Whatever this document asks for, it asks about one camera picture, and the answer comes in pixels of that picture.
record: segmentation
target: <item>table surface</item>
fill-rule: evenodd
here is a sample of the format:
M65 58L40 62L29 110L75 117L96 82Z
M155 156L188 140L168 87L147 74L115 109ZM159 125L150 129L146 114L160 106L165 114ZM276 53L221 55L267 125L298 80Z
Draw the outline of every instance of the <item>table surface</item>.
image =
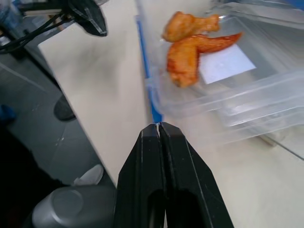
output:
M39 45L114 183L142 128L151 122L133 0L102 6L109 35L76 24ZM304 163L259 138L224 146L200 142L200 115L176 125L211 168L236 228L301 228Z

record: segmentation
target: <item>floor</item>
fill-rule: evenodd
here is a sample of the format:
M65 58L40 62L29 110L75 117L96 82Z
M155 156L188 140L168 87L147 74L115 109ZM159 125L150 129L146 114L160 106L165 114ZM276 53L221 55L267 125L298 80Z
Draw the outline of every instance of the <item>floor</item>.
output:
M40 70L28 59L16 61L11 55L1 55L1 64L30 80L0 67L0 104L17 113L8 129L31 149L38 165L51 177L71 184L100 164L79 122L60 122L53 115L54 105L62 94ZM103 181L113 185L107 174Z

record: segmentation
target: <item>fried chicken wing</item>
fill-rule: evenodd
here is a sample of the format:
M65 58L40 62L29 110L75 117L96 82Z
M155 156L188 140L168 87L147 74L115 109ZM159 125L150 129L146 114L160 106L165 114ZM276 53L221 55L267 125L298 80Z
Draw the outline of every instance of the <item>fried chicken wing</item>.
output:
M191 14L176 12L165 27L162 37L168 42L176 42L203 31L218 31L219 16L196 18Z
M241 33L208 38L205 35L193 35L171 45L167 54L167 71L171 80L179 87L187 87L199 79L198 66L200 53L211 53L233 45Z

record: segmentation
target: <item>shoe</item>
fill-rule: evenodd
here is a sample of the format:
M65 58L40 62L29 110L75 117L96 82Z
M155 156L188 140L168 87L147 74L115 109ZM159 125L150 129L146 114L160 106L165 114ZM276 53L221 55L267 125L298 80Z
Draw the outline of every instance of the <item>shoe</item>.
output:
M73 185L97 185L102 179L104 172L103 166L98 164L87 171L81 178L76 178Z

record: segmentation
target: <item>dark clothing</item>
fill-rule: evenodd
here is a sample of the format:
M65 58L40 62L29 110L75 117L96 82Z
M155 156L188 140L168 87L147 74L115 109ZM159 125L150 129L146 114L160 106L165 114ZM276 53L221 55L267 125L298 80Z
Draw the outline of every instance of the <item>dark clothing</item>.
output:
M63 187L41 170L31 152L0 124L0 228L20 228L33 208Z

